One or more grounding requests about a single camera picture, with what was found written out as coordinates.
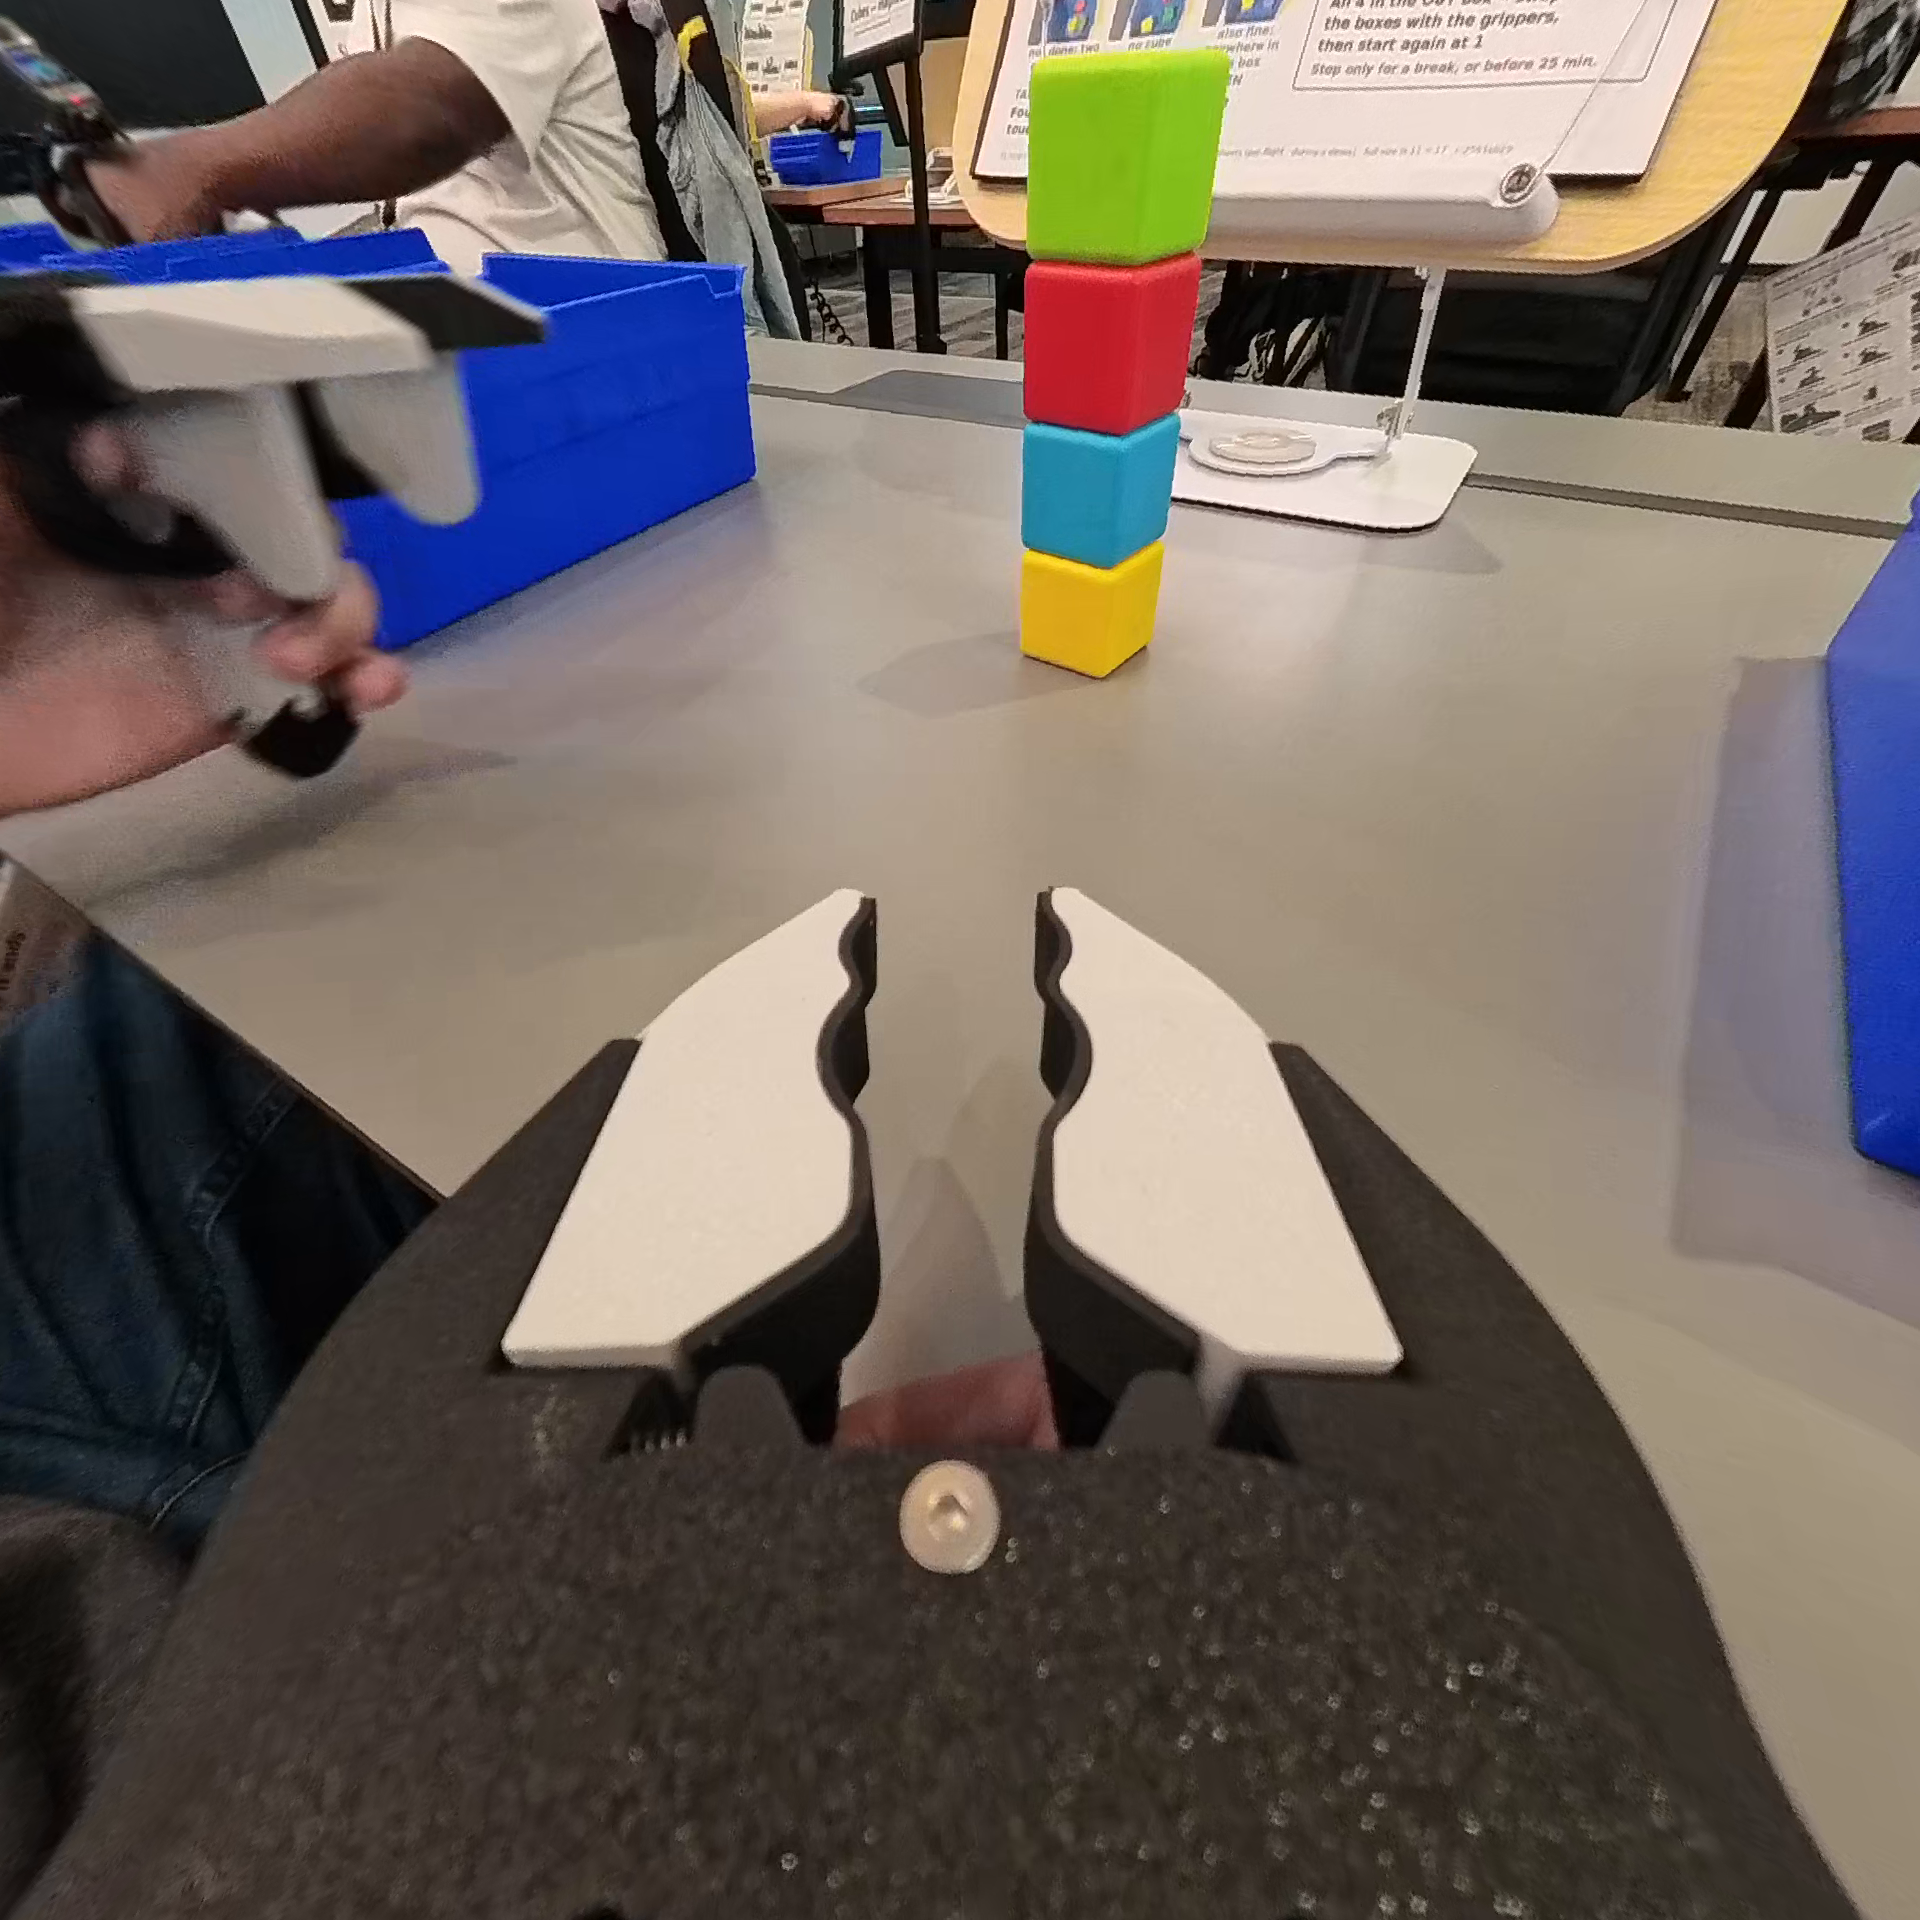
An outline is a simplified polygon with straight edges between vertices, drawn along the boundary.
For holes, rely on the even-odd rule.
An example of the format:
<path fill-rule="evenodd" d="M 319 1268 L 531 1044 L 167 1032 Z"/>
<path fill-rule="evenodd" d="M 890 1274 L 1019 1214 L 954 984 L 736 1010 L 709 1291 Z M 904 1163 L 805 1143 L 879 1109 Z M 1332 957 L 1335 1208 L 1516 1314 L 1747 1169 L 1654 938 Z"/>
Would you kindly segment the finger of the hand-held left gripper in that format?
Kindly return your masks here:
<path fill-rule="evenodd" d="M 481 479 L 457 363 L 306 384 L 325 497 L 386 497 L 430 525 L 468 520 Z"/>
<path fill-rule="evenodd" d="M 331 597 L 343 568 L 309 384 L 547 340 L 535 305 L 453 274 L 93 286 L 77 303 L 130 392 L 142 491 L 181 481 L 244 571 L 294 604 Z"/>

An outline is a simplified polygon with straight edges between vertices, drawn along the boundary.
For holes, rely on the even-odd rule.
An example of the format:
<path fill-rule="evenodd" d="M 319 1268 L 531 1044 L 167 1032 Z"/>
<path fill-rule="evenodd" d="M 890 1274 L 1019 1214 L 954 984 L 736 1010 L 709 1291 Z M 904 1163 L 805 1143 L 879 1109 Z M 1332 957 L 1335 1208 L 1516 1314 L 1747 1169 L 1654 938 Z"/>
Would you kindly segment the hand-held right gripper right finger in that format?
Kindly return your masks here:
<path fill-rule="evenodd" d="M 1023 1305 L 1065 1447 L 1171 1378 L 1220 1433 L 1262 1379 L 1402 1373 L 1274 1044 L 1208 972 L 1082 887 L 1034 907 L 1049 1094 Z"/>

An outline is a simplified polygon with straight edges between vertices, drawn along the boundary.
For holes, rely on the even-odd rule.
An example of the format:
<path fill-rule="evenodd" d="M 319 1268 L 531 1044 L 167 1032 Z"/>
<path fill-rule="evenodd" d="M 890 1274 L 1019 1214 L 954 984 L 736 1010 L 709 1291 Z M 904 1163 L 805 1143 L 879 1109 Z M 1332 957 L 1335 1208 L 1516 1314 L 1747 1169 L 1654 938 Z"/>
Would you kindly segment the blue plastic bin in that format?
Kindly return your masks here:
<path fill-rule="evenodd" d="M 343 504 L 390 653 L 757 477 L 739 266 L 494 252 L 482 279 L 536 308 L 544 340 L 461 359 L 477 509 L 429 525 Z"/>
<path fill-rule="evenodd" d="M 305 237 L 268 226 L 181 241 L 84 250 L 51 221 L 3 228 L 4 275 L 93 278 L 128 286 L 251 278 L 442 275 L 444 259 L 414 228 Z"/>
<path fill-rule="evenodd" d="M 1853 1142 L 1918 1174 L 1918 517 L 1827 652 Z"/>

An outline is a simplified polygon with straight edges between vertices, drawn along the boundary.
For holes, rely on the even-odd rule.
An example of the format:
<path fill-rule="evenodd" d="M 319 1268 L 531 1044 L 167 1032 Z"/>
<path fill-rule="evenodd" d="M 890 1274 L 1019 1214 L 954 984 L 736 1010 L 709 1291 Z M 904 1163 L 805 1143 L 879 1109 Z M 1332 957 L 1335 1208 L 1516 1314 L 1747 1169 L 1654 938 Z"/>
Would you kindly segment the yellow cube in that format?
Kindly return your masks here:
<path fill-rule="evenodd" d="M 1156 629 L 1164 539 L 1115 565 L 1026 547 L 1020 556 L 1020 653 L 1079 677 L 1106 680 Z"/>

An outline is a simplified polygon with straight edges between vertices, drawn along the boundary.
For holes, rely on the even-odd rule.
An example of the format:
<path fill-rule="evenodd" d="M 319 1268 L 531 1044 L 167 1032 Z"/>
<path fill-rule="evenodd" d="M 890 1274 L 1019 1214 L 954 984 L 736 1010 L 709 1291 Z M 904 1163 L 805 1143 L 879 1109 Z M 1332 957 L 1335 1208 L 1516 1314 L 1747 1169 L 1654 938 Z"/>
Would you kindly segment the light blue cube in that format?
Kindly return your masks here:
<path fill-rule="evenodd" d="M 1126 434 L 1026 422 L 1020 436 L 1020 542 L 1115 568 L 1164 539 L 1183 448 L 1183 417 Z"/>

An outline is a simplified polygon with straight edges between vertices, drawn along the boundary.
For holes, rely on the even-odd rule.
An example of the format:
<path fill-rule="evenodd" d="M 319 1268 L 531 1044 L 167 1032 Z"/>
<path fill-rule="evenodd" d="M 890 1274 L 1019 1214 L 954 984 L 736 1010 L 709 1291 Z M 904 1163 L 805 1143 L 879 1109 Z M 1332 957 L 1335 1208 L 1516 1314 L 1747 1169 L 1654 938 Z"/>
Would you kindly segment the red cube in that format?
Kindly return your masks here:
<path fill-rule="evenodd" d="M 1203 258 L 1032 258 L 1023 275 L 1026 422 L 1126 436 L 1180 410 Z"/>

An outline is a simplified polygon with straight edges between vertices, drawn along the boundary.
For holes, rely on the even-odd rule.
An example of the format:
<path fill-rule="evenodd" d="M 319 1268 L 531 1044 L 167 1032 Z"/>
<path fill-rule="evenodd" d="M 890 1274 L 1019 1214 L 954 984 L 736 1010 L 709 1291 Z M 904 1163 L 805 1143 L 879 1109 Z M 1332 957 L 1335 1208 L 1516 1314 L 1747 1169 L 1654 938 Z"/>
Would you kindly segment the green cube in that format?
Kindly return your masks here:
<path fill-rule="evenodd" d="M 1232 70 L 1216 45 L 1040 60 L 1028 79 L 1028 256 L 1141 267 L 1196 254 Z"/>

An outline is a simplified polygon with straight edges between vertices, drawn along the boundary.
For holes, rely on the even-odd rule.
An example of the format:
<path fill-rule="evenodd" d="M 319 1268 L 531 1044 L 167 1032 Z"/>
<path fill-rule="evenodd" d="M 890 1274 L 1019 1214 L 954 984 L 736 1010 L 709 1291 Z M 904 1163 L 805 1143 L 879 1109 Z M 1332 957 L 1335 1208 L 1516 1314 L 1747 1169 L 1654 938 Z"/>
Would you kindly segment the grey desk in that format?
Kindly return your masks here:
<path fill-rule="evenodd" d="M 1855 1151 L 1823 660 L 1912 448 L 1429 405 L 1427 533 L 1169 522 L 1105 682 L 1014 636 L 1020 380 L 757 343 L 757 477 L 450 627 L 312 784 L 4 852 L 433 1187 L 836 887 L 879 906 L 853 1394 L 1026 1344 L 1038 892 L 1302 1044 L 1659 1477 L 1866 1915 L 1917 1915 L 1917 1186 Z"/>

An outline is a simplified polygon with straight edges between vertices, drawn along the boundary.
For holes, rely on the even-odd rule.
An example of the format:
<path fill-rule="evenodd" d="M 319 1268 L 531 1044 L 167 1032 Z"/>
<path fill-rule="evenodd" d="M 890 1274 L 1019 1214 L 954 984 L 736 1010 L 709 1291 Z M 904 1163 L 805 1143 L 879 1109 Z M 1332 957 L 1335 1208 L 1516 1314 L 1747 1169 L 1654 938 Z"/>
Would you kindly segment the person's left hand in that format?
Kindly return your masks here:
<path fill-rule="evenodd" d="M 182 607 L 253 627 L 253 656 L 290 688 L 329 684 L 350 715 L 395 707 L 411 685 L 375 643 L 370 580 L 349 568 L 331 597 L 298 605 L 247 571 L 162 583 L 100 573 L 61 554 L 3 504 L 3 813 L 87 801 L 229 746 Z"/>

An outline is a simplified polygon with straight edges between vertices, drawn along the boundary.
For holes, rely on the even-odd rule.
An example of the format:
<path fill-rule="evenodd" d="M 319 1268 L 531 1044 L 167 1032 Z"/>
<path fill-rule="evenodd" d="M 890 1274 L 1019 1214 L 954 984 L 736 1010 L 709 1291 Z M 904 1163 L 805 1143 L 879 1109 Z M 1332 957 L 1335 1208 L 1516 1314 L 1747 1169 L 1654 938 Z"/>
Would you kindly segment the grey jacket on chair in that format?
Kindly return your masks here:
<path fill-rule="evenodd" d="M 736 8 L 603 2 L 601 18 L 669 259 L 739 267 L 749 331 L 809 340 L 801 259 L 757 171 Z"/>

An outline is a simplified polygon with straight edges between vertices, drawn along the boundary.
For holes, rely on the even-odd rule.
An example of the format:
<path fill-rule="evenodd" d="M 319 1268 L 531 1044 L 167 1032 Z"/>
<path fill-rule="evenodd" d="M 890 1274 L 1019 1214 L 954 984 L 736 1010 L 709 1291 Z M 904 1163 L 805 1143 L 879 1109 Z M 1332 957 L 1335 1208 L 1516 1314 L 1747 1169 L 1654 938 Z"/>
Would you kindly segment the small blue bin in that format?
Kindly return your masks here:
<path fill-rule="evenodd" d="M 767 159 L 783 187 L 854 187 L 882 177 L 884 149 L 886 132 L 879 125 L 854 128 L 848 136 L 805 128 L 771 136 Z"/>

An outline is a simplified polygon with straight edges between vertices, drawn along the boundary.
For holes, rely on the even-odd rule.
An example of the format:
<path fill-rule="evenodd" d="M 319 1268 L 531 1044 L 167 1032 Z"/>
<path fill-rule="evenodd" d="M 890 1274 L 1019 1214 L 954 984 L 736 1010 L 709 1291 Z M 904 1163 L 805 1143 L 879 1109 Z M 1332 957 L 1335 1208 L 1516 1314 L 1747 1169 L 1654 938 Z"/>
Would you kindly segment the wooden side table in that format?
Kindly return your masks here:
<path fill-rule="evenodd" d="M 857 237 L 868 343 L 882 351 L 901 346 L 897 282 L 915 290 L 910 347 L 943 353 L 943 290 L 952 275 L 998 282 L 1020 266 L 962 203 L 931 203 L 918 214 L 913 192 L 899 177 L 816 185 L 776 184 L 768 206 L 797 228 L 839 228 Z"/>

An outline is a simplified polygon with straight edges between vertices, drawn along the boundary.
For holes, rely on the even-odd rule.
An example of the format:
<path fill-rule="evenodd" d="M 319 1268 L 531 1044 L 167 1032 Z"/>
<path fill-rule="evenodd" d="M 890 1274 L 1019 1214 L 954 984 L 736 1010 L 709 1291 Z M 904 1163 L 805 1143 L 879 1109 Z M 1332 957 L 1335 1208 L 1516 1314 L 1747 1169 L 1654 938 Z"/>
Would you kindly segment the white paper sign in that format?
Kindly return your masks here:
<path fill-rule="evenodd" d="M 812 87 L 811 2 L 740 2 L 739 67 L 753 98 Z"/>

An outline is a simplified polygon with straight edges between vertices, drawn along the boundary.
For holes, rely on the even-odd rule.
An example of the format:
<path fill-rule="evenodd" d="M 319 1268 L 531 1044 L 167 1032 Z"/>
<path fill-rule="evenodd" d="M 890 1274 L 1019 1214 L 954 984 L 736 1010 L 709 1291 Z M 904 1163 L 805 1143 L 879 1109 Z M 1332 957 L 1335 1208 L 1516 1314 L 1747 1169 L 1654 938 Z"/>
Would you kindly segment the newspaper sheet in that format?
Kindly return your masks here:
<path fill-rule="evenodd" d="M 56 996 L 84 954 L 84 913 L 14 859 L 3 859 L 3 1032 Z"/>
<path fill-rule="evenodd" d="M 1777 434 L 1917 444 L 1918 216 L 1772 274 L 1764 329 Z"/>

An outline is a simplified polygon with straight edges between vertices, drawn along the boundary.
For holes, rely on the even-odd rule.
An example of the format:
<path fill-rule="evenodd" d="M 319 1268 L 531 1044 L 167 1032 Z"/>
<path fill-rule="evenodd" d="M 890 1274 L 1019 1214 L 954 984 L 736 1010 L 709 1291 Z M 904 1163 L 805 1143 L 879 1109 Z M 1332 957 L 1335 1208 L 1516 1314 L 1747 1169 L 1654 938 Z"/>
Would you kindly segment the wooden board document stand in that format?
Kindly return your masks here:
<path fill-rule="evenodd" d="M 1405 394 L 1375 423 L 1236 415 L 1191 402 L 1172 495 L 1191 508 L 1373 533 L 1435 527 L 1452 508 L 1477 448 L 1413 428 L 1438 300 L 1448 278 L 1474 319 L 1505 317 L 1532 275 L 1596 278 L 1548 316 L 1546 346 L 1491 374 L 1501 399 L 1576 402 L 1615 415 L 1671 363 L 1678 334 L 1741 221 L 1737 197 L 1764 167 L 1835 31 L 1840 3 L 1713 3 L 1667 129 L 1641 177 L 1553 180 L 1530 166 L 1497 185 L 1429 192 L 1350 185 L 1332 197 L 1229 200 L 1213 189 L 1204 252 L 1241 267 L 1361 269 L 1336 322 L 1328 382 L 1354 389 L 1383 372 L 1377 326 L 1389 275 L 1417 274 Z M 954 122 L 954 177 L 969 216 L 1024 247 L 1028 180 L 975 171 L 997 57 L 1013 3 L 975 3 Z"/>

